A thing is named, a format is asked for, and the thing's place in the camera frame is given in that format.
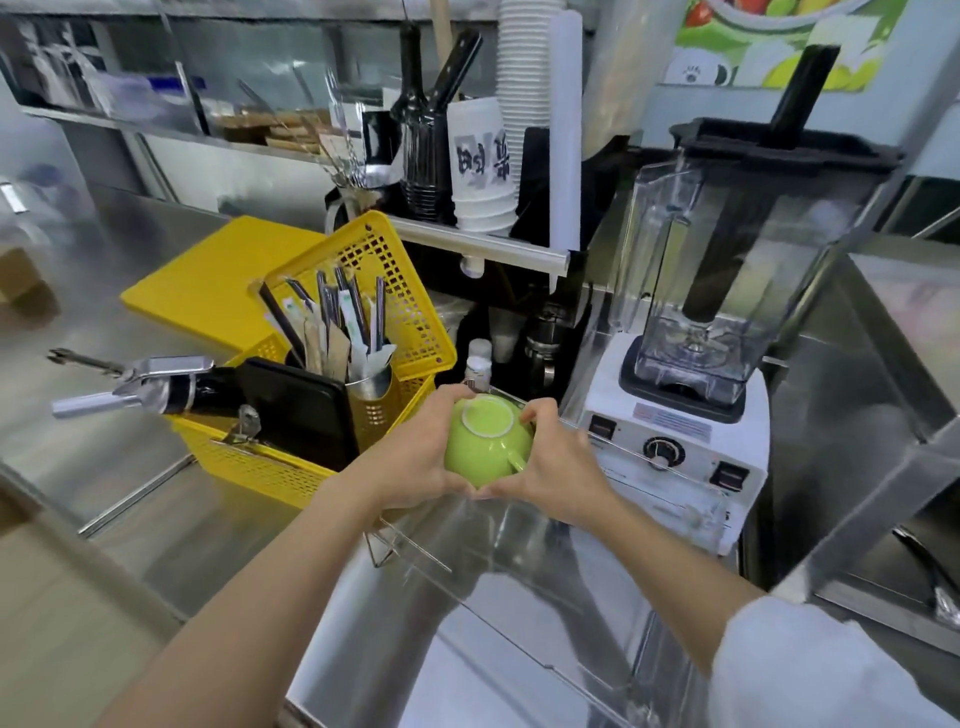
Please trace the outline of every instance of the forearm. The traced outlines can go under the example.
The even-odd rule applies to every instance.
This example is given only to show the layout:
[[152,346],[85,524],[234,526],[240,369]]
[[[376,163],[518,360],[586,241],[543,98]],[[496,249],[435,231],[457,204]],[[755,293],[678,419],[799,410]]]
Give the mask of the forearm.
[[192,618],[110,706],[100,728],[265,728],[324,612],[370,505],[348,476],[313,502]]
[[764,592],[727,571],[620,496],[590,530],[612,551],[705,675],[733,616]]

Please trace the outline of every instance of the yellow basket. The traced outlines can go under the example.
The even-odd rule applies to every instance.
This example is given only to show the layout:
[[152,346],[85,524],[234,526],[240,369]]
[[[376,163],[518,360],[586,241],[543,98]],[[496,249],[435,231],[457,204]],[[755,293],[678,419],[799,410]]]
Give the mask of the yellow basket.
[[317,246],[271,271],[264,280],[278,300],[292,295],[284,282],[286,278],[299,280],[313,295],[317,291],[315,271],[325,271],[327,282],[333,284],[336,265],[342,265],[348,275],[355,275],[360,292],[371,299],[377,277],[386,282],[385,332],[397,347],[393,359],[396,378],[418,379],[453,367],[456,349],[403,242],[387,216],[380,212],[361,215]]
[[[393,366],[403,406],[389,432],[417,411],[434,389],[433,375],[453,366],[456,351],[403,243],[387,217],[379,212],[368,212],[343,226],[316,247],[267,274],[264,280],[278,298],[284,298],[290,295],[284,278],[296,278],[307,289],[316,291],[314,271],[325,270],[332,282],[333,266],[338,264],[357,277],[361,293],[372,295],[378,276],[387,284],[386,334],[397,344]],[[282,362],[288,351],[286,342],[272,335],[236,356],[227,366],[236,366],[251,356]],[[170,420],[208,473],[298,508],[305,506],[321,482],[334,474],[265,445],[227,445],[223,440],[235,424],[230,418],[188,416]]]
[[[288,351],[285,343],[273,336],[231,359],[227,366],[235,367],[251,356],[283,361]],[[399,384],[403,411],[388,432],[412,417],[434,389],[432,376]],[[304,507],[320,484],[334,474],[332,470],[266,445],[227,445],[223,440],[236,422],[230,418],[194,415],[169,420],[205,471],[298,508]]]

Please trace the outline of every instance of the yellow cutting board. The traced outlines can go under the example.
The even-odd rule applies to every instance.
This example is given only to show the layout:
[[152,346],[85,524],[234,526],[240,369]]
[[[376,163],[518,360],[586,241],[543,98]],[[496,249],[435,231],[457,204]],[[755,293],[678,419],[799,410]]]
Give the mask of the yellow cutting board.
[[120,298],[164,324],[245,351],[274,332],[251,283],[323,240],[318,232],[238,217]]

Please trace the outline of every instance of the cup handle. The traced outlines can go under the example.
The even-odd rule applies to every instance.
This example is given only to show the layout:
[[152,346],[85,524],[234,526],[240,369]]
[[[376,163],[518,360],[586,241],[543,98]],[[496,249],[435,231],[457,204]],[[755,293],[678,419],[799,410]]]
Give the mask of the cup handle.
[[520,457],[520,454],[515,450],[507,450],[507,462],[518,473],[522,473],[527,468],[527,461]]

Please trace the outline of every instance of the blender lid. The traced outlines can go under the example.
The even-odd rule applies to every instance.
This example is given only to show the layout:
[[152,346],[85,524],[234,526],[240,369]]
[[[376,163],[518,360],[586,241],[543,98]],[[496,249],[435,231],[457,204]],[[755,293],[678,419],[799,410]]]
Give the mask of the blender lid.
[[803,130],[794,149],[764,146],[770,124],[730,119],[697,118],[670,127],[676,147],[688,158],[769,162],[845,172],[889,175],[903,160],[897,147],[874,144],[846,133]]

